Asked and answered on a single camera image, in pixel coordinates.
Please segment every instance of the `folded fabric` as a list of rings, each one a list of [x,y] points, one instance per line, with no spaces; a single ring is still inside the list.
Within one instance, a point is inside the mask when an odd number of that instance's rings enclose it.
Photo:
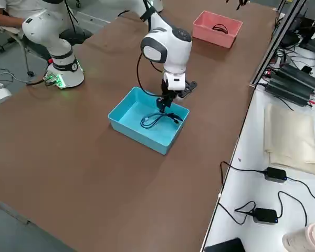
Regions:
[[[272,104],[265,109],[264,149],[271,164],[315,175],[313,118]]]

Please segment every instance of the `power adapter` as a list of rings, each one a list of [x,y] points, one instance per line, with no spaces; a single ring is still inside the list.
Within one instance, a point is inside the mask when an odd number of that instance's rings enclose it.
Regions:
[[[285,170],[276,169],[272,167],[267,167],[267,169],[264,170],[264,176],[266,180],[277,183],[283,183],[287,180],[287,174]]]
[[[262,224],[277,224],[278,216],[277,212],[273,209],[256,208],[251,215],[255,223]]]

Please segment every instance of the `blue plastic bin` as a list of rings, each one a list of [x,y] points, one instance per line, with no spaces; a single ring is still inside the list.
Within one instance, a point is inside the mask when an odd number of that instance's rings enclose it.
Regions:
[[[166,155],[180,133],[189,110],[172,103],[165,112],[177,114],[183,122],[176,124],[172,119],[163,117],[154,127],[144,129],[140,126],[141,119],[159,111],[156,99],[157,97],[148,96],[140,88],[134,87],[109,113],[108,118],[116,131]]]

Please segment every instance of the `table surface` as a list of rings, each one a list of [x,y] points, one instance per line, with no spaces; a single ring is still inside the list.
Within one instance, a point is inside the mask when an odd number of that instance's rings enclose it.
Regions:
[[[107,114],[137,85],[147,27],[117,18],[80,46],[85,82],[28,87],[0,105],[0,200],[79,251],[197,251],[250,99],[249,81],[276,13],[225,1],[166,1],[163,15],[189,31],[205,9],[244,22],[231,50],[193,41],[190,115],[163,156],[112,130]],[[143,60],[141,80],[160,92]]]
[[[302,55],[307,58],[315,58],[315,53],[302,48],[296,47],[295,51],[298,54],[290,54],[290,56]],[[315,60],[297,57],[293,57],[293,60],[315,66]],[[304,63],[296,62],[296,65],[301,69],[306,65]],[[312,70],[312,75],[315,77],[315,67]],[[268,155],[264,153],[264,109],[269,103],[287,108],[282,101],[265,93],[264,88],[258,86],[233,155],[232,165],[234,167],[264,170],[269,166]],[[311,115],[314,120],[315,131],[315,106],[311,109],[302,108],[290,102],[287,103],[295,111]],[[304,181],[315,195],[314,175],[294,169],[285,170],[289,177]],[[265,181],[263,175],[257,173],[245,173],[230,169],[220,203],[230,213],[233,213],[234,209],[249,201],[255,201],[258,207],[275,209],[280,214],[280,203],[277,196],[279,191],[287,192],[302,201],[307,211],[308,223],[315,222],[315,200],[305,186],[291,181],[284,184]],[[284,214],[279,223],[274,226],[256,224],[251,217],[243,226],[239,226],[220,206],[216,206],[203,248],[239,237],[248,252],[286,251],[282,244],[283,235],[303,228],[305,220],[303,210],[298,202],[284,195],[282,201]],[[234,213],[234,216],[240,222],[244,219],[244,216],[240,214]]]

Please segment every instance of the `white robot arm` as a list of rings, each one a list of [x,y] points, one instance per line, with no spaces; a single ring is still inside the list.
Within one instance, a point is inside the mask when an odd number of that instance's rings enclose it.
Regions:
[[[84,81],[83,71],[70,43],[59,38],[68,24],[64,0],[43,0],[42,4],[44,9],[27,18],[22,29],[29,40],[45,46],[52,57],[44,80],[61,89],[78,86]]]
[[[145,58],[163,64],[162,95],[156,104],[160,112],[164,112],[165,107],[170,107],[173,99],[180,96],[182,91],[191,91],[197,86],[195,82],[190,86],[185,79],[192,36],[187,31],[168,24],[148,0],[122,1],[127,3],[128,10],[136,12],[142,21],[148,23],[149,33],[142,39],[140,47]]]
[[[66,9],[63,1],[43,0],[44,11],[31,16],[23,23],[23,31],[27,38],[44,45],[51,54],[53,63],[48,68],[46,78],[60,88],[74,87],[84,80],[72,47],[58,37],[65,22]],[[170,101],[177,96],[177,92],[185,90],[187,86],[185,71],[192,47],[192,37],[187,31],[168,24],[157,13],[153,5],[162,8],[162,0],[100,2],[131,10],[148,24],[149,33],[142,39],[141,51],[148,60],[163,64],[162,97],[168,97]]]

